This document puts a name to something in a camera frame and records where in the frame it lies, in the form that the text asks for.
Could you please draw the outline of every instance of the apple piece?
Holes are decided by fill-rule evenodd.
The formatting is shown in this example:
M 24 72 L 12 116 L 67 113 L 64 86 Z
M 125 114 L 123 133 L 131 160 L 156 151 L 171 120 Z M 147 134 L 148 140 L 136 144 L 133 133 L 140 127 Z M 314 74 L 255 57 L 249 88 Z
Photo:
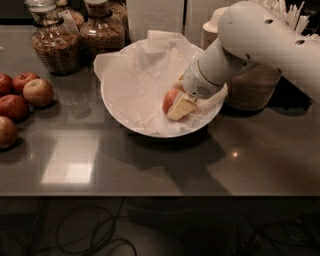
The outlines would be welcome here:
M 171 106 L 173 105 L 174 100 L 176 99 L 177 95 L 181 92 L 179 88 L 171 88 L 167 91 L 163 103 L 162 103 L 162 111 L 167 114 Z

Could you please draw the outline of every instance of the nuts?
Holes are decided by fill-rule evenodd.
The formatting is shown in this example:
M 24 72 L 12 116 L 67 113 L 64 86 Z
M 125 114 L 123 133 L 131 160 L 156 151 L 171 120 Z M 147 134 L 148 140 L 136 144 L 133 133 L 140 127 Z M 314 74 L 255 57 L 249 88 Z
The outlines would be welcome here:
M 97 54 L 121 50 L 125 34 L 120 19 L 108 10 L 107 3 L 87 4 L 89 19 L 81 27 L 80 34 L 88 53 Z
M 31 45 L 53 74 L 67 75 L 80 68 L 81 41 L 61 26 L 38 28 Z

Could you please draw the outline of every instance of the jar lid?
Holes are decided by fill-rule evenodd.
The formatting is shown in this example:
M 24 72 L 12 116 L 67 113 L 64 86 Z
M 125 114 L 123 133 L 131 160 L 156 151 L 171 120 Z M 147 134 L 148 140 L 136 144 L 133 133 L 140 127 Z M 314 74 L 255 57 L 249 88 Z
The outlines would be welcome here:
M 56 8 L 55 0 L 25 0 L 24 3 L 31 12 L 48 12 Z
M 107 2 L 107 0 L 84 0 L 87 4 L 102 4 Z

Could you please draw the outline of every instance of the glass jar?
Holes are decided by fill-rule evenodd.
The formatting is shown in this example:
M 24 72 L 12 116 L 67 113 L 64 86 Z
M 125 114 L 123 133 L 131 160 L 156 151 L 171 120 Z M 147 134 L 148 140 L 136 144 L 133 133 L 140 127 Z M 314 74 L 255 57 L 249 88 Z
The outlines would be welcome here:
M 84 18 L 80 12 L 71 8 L 71 0 L 56 0 L 56 3 L 58 13 L 64 18 L 70 13 L 78 31 L 80 31 L 81 26 L 84 24 Z
M 31 36 L 31 46 L 55 75 L 68 75 L 80 68 L 81 40 L 63 26 L 55 0 L 25 0 L 37 31 Z
M 108 0 L 84 0 L 88 10 L 88 21 L 80 34 L 89 55 L 116 52 L 125 45 L 124 27 L 120 19 L 109 9 Z
M 125 43 L 130 44 L 129 20 L 127 6 L 122 0 L 109 0 L 110 10 L 119 17 L 124 27 Z

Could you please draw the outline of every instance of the red apple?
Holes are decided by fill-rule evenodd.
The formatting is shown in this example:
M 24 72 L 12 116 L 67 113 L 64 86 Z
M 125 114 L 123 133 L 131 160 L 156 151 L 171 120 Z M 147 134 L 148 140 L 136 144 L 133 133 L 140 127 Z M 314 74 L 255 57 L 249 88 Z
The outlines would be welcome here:
M 47 107 L 54 98 L 53 87 L 47 80 L 37 78 L 24 86 L 23 97 L 37 108 Z
M 28 102 L 19 95 L 8 94 L 0 98 L 0 116 L 6 116 L 18 122 L 29 113 Z
M 0 116 L 0 149 L 5 149 L 16 143 L 18 128 L 16 124 L 5 116 Z
M 31 80 L 37 79 L 39 76 L 34 72 L 23 72 L 12 79 L 13 88 L 18 94 L 22 94 L 23 87 Z
M 13 92 L 12 78 L 7 74 L 0 73 L 0 97 Z

